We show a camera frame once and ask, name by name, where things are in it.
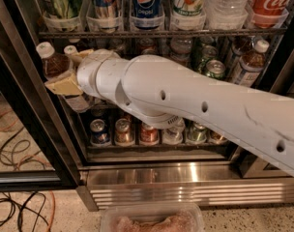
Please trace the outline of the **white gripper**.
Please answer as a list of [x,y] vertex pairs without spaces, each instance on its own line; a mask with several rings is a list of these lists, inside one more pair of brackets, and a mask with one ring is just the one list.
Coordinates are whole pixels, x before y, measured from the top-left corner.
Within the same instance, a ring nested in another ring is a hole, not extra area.
[[129,61],[107,49],[86,49],[73,57],[83,59],[76,75],[74,72],[63,73],[47,81],[44,86],[55,95],[77,96],[84,92],[102,100],[114,101],[114,88]]

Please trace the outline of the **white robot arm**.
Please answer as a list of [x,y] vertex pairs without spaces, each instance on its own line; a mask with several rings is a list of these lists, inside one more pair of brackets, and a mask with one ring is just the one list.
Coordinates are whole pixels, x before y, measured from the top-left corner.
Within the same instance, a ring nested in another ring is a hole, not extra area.
[[100,49],[71,69],[61,55],[44,65],[54,81],[64,73],[84,93],[115,103],[158,129],[179,117],[202,124],[294,177],[294,99],[216,80],[157,55],[131,60]]

